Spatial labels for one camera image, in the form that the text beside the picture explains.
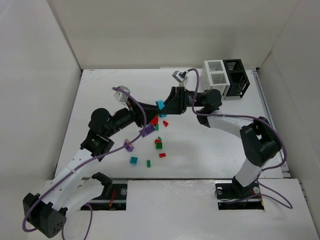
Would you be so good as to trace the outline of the purple arched lego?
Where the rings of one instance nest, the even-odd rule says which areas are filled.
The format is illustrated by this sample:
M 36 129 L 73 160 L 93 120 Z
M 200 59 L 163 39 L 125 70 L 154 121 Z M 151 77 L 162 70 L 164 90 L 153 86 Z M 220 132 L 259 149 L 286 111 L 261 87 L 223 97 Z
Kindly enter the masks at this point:
M 146 125 L 143 129 L 139 131 L 140 135 L 144 138 L 147 135 L 151 134 L 156 130 L 155 126 L 153 124 Z

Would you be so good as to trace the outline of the long teal lego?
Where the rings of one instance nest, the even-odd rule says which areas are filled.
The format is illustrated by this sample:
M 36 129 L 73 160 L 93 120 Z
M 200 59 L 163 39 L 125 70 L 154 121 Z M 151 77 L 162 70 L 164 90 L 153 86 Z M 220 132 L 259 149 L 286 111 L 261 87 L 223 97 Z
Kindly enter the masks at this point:
M 156 106 L 158 107 L 159 110 L 162 110 L 165 107 L 165 102 L 163 100 L 157 100 Z M 161 118 L 165 118 L 167 115 L 166 114 L 159 114 Z

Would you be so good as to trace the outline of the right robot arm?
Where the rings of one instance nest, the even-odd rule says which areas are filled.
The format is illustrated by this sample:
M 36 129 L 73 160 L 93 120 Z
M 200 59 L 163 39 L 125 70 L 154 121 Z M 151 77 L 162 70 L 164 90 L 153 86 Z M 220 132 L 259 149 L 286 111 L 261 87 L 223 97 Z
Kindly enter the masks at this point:
M 264 166 L 285 149 L 284 145 L 266 118 L 218 113 L 221 105 L 222 96 L 216 89 L 198 93 L 184 87 L 172 87 L 164 105 L 159 106 L 159 112 L 162 115 L 179 115 L 188 107 L 199 107 L 194 113 L 201 125 L 240 138 L 246 159 L 231 183 L 216 185 L 216 194 L 222 200 L 256 196 L 260 193 L 257 180 Z

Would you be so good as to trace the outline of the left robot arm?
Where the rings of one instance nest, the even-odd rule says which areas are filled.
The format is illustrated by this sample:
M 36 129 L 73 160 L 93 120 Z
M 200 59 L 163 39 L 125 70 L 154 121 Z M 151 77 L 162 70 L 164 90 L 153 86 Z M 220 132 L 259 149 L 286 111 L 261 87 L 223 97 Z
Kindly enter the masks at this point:
M 128 100 L 127 107 L 111 115 L 105 108 L 93 111 L 88 124 L 89 131 L 80 144 L 73 159 L 50 184 L 37 194 L 28 193 L 22 200 L 24 219 L 22 229 L 30 233 L 26 224 L 40 231 L 47 238 L 55 237 L 64 228 L 67 219 L 91 199 L 101 195 L 104 189 L 110 190 L 112 179 L 101 172 L 94 173 L 81 184 L 104 157 L 116 153 L 127 146 L 124 143 L 112 150 L 111 136 L 132 123 L 141 129 L 138 136 L 145 137 L 153 126 L 151 121 L 160 114 L 157 105 Z

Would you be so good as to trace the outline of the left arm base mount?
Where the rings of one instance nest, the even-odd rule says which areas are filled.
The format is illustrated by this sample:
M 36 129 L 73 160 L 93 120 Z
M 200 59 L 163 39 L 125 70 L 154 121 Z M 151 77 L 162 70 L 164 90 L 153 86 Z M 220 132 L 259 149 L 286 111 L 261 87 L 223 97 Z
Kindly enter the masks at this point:
M 92 198 L 88 205 L 93 211 L 125 211 L 127 208 L 128 181 L 124 179 L 112 180 L 105 174 L 98 172 L 91 176 L 103 186 L 101 193 Z

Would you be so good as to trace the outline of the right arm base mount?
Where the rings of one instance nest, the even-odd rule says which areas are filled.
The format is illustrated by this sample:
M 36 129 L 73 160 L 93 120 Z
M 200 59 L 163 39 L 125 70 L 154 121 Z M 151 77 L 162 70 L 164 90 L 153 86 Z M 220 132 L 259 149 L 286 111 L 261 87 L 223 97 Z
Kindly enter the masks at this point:
M 215 184 L 214 195 L 219 210 L 264 210 L 259 185 L 254 182 L 244 191 L 238 192 L 232 182 Z

